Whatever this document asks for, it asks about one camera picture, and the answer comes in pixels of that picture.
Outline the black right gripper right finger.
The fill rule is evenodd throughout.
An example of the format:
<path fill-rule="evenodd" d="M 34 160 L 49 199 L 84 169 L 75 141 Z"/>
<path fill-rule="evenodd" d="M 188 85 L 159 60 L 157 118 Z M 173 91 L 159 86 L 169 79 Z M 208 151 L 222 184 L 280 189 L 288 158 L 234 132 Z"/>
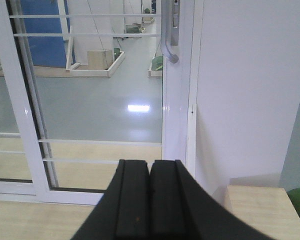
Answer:
<path fill-rule="evenodd" d="M 180 160 L 156 160 L 150 171 L 152 240 L 268 240 L 215 201 Z"/>

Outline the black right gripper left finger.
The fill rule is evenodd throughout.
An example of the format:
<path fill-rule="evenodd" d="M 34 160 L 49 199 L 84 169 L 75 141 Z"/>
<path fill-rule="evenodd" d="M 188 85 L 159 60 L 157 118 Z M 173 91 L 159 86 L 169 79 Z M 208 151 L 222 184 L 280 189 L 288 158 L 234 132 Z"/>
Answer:
<path fill-rule="evenodd" d="M 149 186 L 149 170 L 144 160 L 121 159 L 102 198 L 72 239 L 148 240 Z"/>

